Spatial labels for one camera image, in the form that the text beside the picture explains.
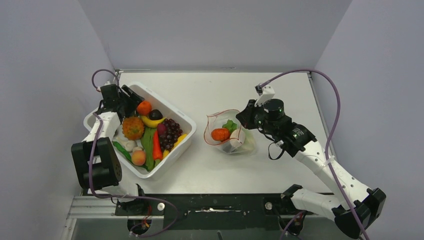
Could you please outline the green lettuce head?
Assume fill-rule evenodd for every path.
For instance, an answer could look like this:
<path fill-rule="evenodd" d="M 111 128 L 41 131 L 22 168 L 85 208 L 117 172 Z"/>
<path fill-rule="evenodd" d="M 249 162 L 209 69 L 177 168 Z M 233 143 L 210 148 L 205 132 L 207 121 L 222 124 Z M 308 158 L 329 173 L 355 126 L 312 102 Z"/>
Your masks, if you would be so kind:
<path fill-rule="evenodd" d="M 230 134 L 238 129 L 238 125 L 231 119 L 228 119 L 225 124 L 222 125 L 222 128 L 227 129 Z"/>

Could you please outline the clear orange-zip bag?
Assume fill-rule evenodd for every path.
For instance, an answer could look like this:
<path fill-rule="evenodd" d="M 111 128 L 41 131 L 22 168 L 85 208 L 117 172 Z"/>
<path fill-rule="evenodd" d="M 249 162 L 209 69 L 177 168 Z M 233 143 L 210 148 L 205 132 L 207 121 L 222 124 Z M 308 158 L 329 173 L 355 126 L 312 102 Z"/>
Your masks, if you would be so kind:
<path fill-rule="evenodd" d="M 254 137 L 236 115 L 237 109 L 227 109 L 207 115 L 207 124 L 203 132 L 206 144 L 228 155 L 251 155 L 256 151 Z"/>

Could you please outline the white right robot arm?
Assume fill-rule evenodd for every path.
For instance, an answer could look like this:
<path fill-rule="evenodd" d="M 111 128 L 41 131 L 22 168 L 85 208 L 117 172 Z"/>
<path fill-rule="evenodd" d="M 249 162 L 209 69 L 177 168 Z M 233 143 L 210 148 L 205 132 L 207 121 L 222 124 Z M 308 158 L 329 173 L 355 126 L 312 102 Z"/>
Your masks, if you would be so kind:
<path fill-rule="evenodd" d="M 282 209 L 289 214 L 304 210 L 326 217 L 346 236 L 363 237 L 363 231 L 381 215 L 386 194 L 363 184 L 333 156 L 326 156 L 315 135 L 286 115 L 282 100 L 270 99 L 261 106 L 255 102 L 251 99 L 236 115 L 240 124 L 247 130 L 257 129 L 283 153 L 305 165 L 332 191 L 331 195 L 325 195 L 294 184 L 283 193 Z"/>

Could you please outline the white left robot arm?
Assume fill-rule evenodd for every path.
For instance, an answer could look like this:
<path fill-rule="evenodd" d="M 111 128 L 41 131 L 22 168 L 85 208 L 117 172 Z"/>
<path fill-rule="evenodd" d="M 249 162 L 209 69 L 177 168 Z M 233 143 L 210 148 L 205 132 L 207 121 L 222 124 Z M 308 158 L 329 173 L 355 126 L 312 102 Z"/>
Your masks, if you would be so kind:
<path fill-rule="evenodd" d="M 138 193 L 138 186 L 120 184 L 123 171 L 116 154 L 113 137 L 125 117 L 135 113 L 144 98 L 128 86 L 109 84 L 100 87 L 103 99 L 92 112 L 95 122 L 81 142 L 71 146 L 71 155 L 79 185 L 100 198 L 133 200 L 131 193 Z"/>

